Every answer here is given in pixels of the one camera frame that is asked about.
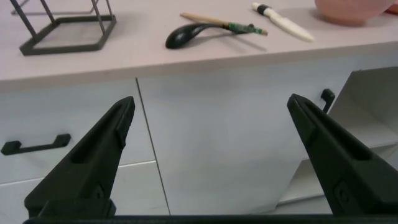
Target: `drawer handle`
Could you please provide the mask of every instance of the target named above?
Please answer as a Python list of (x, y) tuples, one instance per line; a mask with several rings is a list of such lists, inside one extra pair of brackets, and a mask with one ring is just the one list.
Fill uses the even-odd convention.
[(323, 108), (323, 112), (327, 113), (335, 100), (336, 96), (330, 89), (324, 89), (321, 94), (321, 99), (325, 100), (326, 105)]
[(20, 141), (11, 141), (11, 142), (6, 142), (2, 149), (1, 153), (5, 156), (10, 156), (14, 154), (20, 154), (20, 153), (25, 153), (25, 152), (34, 152), (34, 151), (40, 151), (40, 150), (46, 150), (46, 149), (56, 149), (60, 147), (65, 147), (69, 144), (70, 141), (70, 134), (59, 134), (55, 138), (54, 142), (52, 144), (46, 144), (46, 145), (41, 145), (41, 146), (31, 146), (31, 147), (25, 147), (21, 148), (21, 142)]

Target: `countertop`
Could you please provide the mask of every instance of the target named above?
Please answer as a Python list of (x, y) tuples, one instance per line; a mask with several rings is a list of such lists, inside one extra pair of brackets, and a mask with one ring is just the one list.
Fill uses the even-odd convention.
[[(30, 34), (9, 1), (0, 3), (0, 91), (47, 88), (77, 83), (174, 73), (203, 72), (228, 67), (268, 65), (315, 58), (376, 54), (398, 49), (398, 16), (383, 14), (361, 27), (344, 27), (322, 19), (313, 0), (263, 0), (277, 12), (306, 28), (317, 39), (307, 43), (288, 35), (266, 17), (251, 10), (253, 0), (117, 0), (111, 8), (118, 23), (104, 48), (96, 52), (24, 57), (19, 46)], [(87, 8), (90, 1), (57, 1), (69, 10)], [(107, 12), (105, 0), (99, 0)], [(191, 21), (179, 16), (191, 12), (242, 24), (253, 23), (269, 31), (231, 35), (209, 29), (184, 49), (165, 48), (167, 36)], [(29, 16), (36, 30), (49, 24), (47, 16)], [(95, 24), (81, 32), (61, 32), (62, 37), (100, 35)]]

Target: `drawer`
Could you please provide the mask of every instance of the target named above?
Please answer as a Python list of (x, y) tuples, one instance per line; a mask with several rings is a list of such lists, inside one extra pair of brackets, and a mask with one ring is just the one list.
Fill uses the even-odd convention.
[[(28, 219), (25, 197), (41, 179), (0, 185), (0, 223), (21, 224)], [(118, 169), (111, 199), (117, 215), (168, 215), (155, 161)]]
[(136, 110), (121, 165), (154, 160), (135, 79), (0, 94), (0, 147), (15, 140), (23, 147), (50, 144), (65, 133), (72, 137), (63, 148), (0, 154), (0, 184), (47, 175), (115, 102), (130, 95)]

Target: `black spoon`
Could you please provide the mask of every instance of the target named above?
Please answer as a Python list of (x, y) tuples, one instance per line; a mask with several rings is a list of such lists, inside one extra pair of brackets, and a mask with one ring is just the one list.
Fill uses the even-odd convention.
[[(181, 26), (175, 29), (166, 40), (166, 47), (168, 49), (177, 49), (184, 46), (194, 37), (196, 37), (201, 31), (207, 28), (222, 28), (228, 29), (228, 27), (224, 27), (218, 24), (210, 24), (210, 23), (195, 23), (188, 24), (185, 26)], [(245, 34), (246, 32), (234, 32), (235, 34)]]

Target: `bowl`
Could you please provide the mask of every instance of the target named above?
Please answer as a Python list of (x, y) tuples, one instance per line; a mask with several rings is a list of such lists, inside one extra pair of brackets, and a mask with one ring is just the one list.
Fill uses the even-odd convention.
[(331, 22), (344, 25), (363, 24), (382, 14), (396, 0), (315, 0), (317, 9)]

